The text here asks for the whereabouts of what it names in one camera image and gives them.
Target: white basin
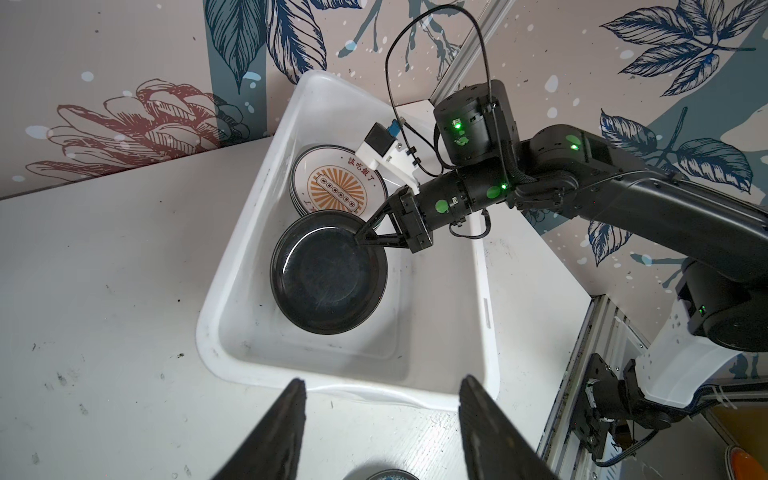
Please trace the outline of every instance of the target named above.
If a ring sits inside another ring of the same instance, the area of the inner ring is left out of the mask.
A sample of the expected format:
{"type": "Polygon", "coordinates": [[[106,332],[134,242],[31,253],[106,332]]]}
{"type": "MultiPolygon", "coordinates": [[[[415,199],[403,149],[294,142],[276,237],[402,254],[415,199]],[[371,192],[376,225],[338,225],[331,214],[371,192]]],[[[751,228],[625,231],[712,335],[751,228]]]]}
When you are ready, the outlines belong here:
{"type": "MultiPolygon", "coordinates": [[[[293,159],[317,144],[355,149],[375,121],[386,126],[392,119],[390,106],[340,78],[323,71],[302,77],[200,311],[197,349],[215,375],[279,389],[298,376],[308,391],[455,410],[459,384],[472,374],[497,396],[498,360],[481,240],[455,238],[443,229],[435,232],[435,246],[417,254],[387,249],[384,297],[349,332],[308,333],[275,304],[269,281],[272,252],[299,218],[288,191],[293,159]]],[[[419,125],[423,133],[431,132],[428,125],[419,125]]],[[[434,154],[425,151],[422,145],[425,164],[436,163],[434,154]]],[[[387,187],[392,193],[396,185],[388,182],[387,187]]],[[[473,234],[482,230],[477,215],[468,223],[473,234]]],[[[386,220],[379,232],[391,228],[386,220]]]]}

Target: orange sunburst design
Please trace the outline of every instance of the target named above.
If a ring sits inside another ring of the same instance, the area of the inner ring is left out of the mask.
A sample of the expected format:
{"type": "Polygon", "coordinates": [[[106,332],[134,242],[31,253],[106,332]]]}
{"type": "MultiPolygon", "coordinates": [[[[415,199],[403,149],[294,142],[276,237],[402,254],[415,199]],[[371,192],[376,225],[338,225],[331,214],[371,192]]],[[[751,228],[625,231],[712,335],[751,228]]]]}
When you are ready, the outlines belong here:
{"type": "Polygon", "coordinates": [[[359,214],[366,209],[367,193],[348,170],[326,165],[315,169],[307,185],[318,210],[342,210],[359,214]]]}

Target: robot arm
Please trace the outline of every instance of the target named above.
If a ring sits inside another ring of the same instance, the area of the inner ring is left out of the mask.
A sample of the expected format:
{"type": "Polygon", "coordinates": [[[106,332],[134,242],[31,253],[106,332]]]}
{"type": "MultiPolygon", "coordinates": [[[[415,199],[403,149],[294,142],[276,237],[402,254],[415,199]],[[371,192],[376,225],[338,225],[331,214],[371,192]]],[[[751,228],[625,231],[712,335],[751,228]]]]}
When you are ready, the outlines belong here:
{"type": "Polygon", "coordinates": [[[690,414],[696,391],[728,359],[768,351],[768,212],[650,167],[576,127],[554,125],[520,141],[504,86],[492,85],[492,103],[478,84],[435,106],[455,169],[418,192],[397,190],[356,240],[416,253],[432,245],[433,230],[506,202],[604,222],[688,255],[659,336],[623,378],[610,371],[585,378],[586,407],[575,413],[588,417],[581,420],[588,432],[577,435],[593,454],[600,443],[589,439],[604,438],[604,419],[669,427],[690,414]],[[373,226],[385,215],[396,232],[380,237],[373,226]]]}
{"type": "Polygon", "coordinates": [[[768,350],[768,212],[576,127],[554,125],[520,141],[504,86],[492,84],[492,104],[478,84],[435,106],[457,168],[418,193],[397,190],[358,232],[359,243],[415,253],[432,245],[433,230],[502,201],[605,222],[689,256],[677,293],[692,334],[736,351],[768,350]],[[385,215],[396,233],[379,237],[373,225],[385,215]]]}

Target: black bowl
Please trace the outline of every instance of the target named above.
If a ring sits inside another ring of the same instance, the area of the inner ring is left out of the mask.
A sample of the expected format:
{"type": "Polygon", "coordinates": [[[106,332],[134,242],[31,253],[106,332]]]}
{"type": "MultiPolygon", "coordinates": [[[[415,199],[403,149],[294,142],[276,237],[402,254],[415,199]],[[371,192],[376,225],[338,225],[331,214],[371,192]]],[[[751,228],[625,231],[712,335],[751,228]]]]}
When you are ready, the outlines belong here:
{"type": "Polygon", "coordinates": [[[361,247],[365,224],[341,210],[321,210],[295,221],[272,255],[272,294],[299,328],[321,335],[353,329],[373,313],[386,287],[383,247],[361,247]]]}

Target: wall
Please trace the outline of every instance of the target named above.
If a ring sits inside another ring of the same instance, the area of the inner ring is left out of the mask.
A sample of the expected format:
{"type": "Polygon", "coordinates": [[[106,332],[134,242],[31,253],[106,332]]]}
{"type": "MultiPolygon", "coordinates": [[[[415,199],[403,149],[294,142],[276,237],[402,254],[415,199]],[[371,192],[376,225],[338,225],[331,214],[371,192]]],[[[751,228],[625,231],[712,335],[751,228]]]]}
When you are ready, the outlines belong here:
{"type": "MultiPolygon", "coordinates": [[[[480,16],[485,0],[459,2],[480,16]]],[[[264,137],[322,68],[388,98],[383,64],[429,0],[0,0],[0,198],[264,137]]],[[[469,31],[414,27],[397,103],[428,97],[469,31]]]]}
{"type": "MultiPolygon", "coordinates": [[[[505,83],[522,137],[573,124],[651,165],[764,204],[767,6],[518,0],[488,42],[491,71],[505,83]],[[711,25],[719,25],[714,39],[711,25]]],[[[478,60],[462,84],[484,75],[478,60]]],[[[589,293],[607,293],[641,334],[655,338],[683,255],[579,218],[539,211],[529,221],[589,293]]],[[[740,361],[756,365],[757,356],[740,361]]]]}

